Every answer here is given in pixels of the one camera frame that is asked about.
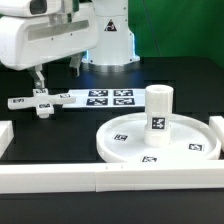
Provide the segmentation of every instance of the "white cylindrical block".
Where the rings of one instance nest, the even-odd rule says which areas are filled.
[[[164,147],[170,143],[169,116],[172,113],[173,88],[165,85],[152,85],[146,88],[145,143],[151,147]]]

